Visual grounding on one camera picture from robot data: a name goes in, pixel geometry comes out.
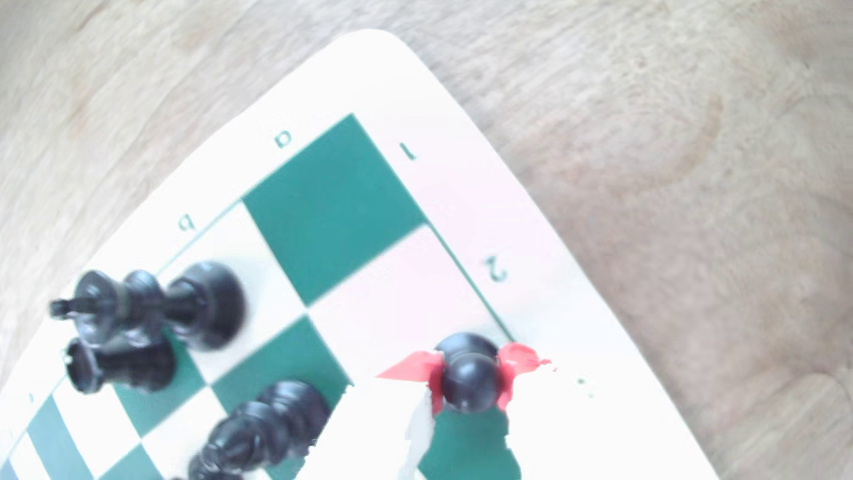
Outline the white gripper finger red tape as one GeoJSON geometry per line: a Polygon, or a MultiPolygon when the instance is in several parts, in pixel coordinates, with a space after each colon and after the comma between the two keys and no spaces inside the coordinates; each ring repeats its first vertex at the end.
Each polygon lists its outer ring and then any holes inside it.
{"type": "Polygon", "coordinates": [[[521,343],[496,356],[502,387],[496,405],[507,421],[505,442],[522,479],[598,479],[590,393],[578,376],[521,343]]]}
{"type": "Polygon", "coordinates": [[[303,466],[304,479],[414,479],[441,411],[442,353],[415,351],[348,387],[303,466]]]}

